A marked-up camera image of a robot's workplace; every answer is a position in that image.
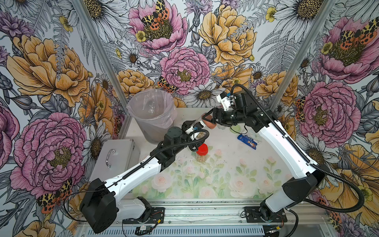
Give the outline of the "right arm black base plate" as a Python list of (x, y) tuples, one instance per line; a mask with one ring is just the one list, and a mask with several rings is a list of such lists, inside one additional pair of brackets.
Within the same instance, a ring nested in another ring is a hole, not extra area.
[(261, 206), (246, 206), (244, 207), (244, 216), (248, 223), (285, 223), (287, 217), (284, 209), (279, 212), (272, 212), (269, 209)]

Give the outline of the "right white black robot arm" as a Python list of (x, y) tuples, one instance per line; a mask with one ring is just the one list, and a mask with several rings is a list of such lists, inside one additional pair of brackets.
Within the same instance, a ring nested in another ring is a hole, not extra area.
[(210, 123), (234, 126), (243, 123), (252, 128), (276, 151), (292, 174), (278, 192), (261, 202), (259, 212), (264, 221), (270, 221), (276, 213), (290, 208), (305, 199), (324, 180), (325, 173), (314, 168), (316, 162), (295, 143), (269, 111), (260, 108), (258, 102), (247, 93), (232, 96), (221, 93), (216, 97), (222, 108), (213, 108), (207, 113)]

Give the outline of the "mesh bin with pink bag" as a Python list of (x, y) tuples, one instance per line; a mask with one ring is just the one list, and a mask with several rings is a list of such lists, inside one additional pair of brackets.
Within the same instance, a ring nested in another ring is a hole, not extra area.
[(145, 139), (158, 144), (177, 117), (174, 98), (164, 90), (150, 89), (137, 93), (127, 104), (127, 111), (140, 127)]

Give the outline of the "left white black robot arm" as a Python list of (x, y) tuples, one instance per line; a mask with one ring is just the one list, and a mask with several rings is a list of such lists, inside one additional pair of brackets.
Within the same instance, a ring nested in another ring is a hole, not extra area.
[(127, 219), (146, 223), (153, 217), (153, 208), (143, 197), (122, 203), (122, 199), (145, 180), (170, 167), (185, 148), (197, 151), (209, 137), (205, 123), (188, 120), (181, 127), (171, 127), (163, 141), (137, 165), (113, 178), (91, 181), (80, 211), (93, 232), (99, 234), (116, 221)]

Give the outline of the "brown lid peanut jar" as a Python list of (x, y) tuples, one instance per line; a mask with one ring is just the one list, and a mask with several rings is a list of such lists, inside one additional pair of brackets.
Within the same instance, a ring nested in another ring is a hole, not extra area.
[(193, 139), (194, 140), (201, 140), (201, 141), (205, 141), (208, 137), (209, 137), (209, 131), (206, 130), (206, 129), (199, 129), (197, 131), (194, 132), (193, 134)]

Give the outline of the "light green jar lid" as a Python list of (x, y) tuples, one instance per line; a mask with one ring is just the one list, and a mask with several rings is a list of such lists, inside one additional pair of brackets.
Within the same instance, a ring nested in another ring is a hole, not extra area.
[(241, 134), (241, 127), (239, 125), (232, 125), (230, 131), (235, 134)]

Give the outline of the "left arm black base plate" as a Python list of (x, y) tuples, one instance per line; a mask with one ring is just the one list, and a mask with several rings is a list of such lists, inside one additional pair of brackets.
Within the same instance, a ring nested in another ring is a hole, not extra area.
[(164, 207), (152, 207), (145, 211), (143, 215), (138, 219), (124, 219), (123, 224), (162, 224), (164, 223), (165, 208)]

